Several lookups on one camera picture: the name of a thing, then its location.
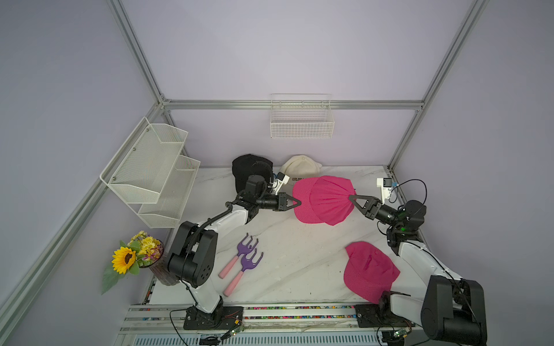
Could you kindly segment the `cream Colorado cap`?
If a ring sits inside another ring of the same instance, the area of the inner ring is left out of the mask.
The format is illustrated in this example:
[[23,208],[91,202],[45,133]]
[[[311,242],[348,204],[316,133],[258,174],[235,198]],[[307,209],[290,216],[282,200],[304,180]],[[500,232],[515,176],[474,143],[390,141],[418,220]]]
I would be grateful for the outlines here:
[[296,182],[306,178],[319,177],[322,164],[306,155],[291,157],[280,169],[280,172]]

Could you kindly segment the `pink cap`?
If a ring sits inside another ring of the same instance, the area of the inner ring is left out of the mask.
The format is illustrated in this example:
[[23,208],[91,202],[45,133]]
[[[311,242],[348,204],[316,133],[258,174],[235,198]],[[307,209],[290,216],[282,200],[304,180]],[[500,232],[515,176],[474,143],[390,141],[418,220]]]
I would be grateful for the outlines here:
[[378,304],[385,291],[400,275],[392,260],[368,242],[354,242],[345,248],[347,262],[343,281],[347,288],[372,304]]
[[293,197],[301,202],[294,214],[302,223],[335,226],[353,211],[350,197],[356,194],[352,182],[343,177],[322,176],[298,181]]

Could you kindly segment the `black cap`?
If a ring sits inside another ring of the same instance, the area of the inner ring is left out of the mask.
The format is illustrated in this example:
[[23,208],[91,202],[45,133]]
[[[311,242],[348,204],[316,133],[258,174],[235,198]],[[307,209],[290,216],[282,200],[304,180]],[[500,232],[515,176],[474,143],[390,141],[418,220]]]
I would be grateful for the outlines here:
[[235,190],[237,193],[245,189],[248,178],[251,175],[264,177],[268,187],[271,187],[274,179],[274,164],[265,157],[245,154],[233,160],[232,174],[235,178]]

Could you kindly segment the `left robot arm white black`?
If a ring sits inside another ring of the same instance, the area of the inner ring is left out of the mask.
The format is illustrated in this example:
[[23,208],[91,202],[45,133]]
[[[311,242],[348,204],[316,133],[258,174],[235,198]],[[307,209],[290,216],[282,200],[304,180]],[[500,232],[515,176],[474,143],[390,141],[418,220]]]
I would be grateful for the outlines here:
[[225,203],[224,212],[202,224],[185,221],[178,227],[166,267],[189,289],[198,311],[211,317],[223,307],[211,280],[219,237],[249,223],[261,209],[288,211],[301,206],[301,201],[281,191],[290,177],[279,173],[275,178],[275,183],[267,183],[261,175],[249,176],[245,188]]

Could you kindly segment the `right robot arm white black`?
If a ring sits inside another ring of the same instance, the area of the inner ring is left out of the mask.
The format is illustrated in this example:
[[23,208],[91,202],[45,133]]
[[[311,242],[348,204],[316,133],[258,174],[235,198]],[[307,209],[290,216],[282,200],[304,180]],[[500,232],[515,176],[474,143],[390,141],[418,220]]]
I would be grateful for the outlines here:
[[425,285],[420,294],[390,294],[390,311],[421,326],[430,340],[486,345],[483,287],[451,271],[420,241],[419,229],[424,223],[426,206],[409,200],[393,208],[367,195],[351,195],[349,200],[367,219],[387,226],[388,246]]

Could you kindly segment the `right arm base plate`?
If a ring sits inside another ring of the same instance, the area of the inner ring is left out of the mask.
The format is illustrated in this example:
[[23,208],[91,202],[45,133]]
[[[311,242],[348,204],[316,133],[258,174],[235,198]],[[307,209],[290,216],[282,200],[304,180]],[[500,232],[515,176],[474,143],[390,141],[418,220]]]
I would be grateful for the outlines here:
[[393,314],[391,292],[385,291],[377,304],[356,304],[354,307],[356,321],[360,328],[407,327],[412,322]]

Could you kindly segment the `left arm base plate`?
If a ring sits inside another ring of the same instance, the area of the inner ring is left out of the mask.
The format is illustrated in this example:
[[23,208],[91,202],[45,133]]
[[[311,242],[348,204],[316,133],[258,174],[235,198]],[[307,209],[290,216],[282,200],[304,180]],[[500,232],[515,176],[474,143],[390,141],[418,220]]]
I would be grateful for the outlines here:
[[206,313],[197,307],[186,310],[184,330],[230,330],[238,326],[243,319],[243,306],[219,304],[212,313]]

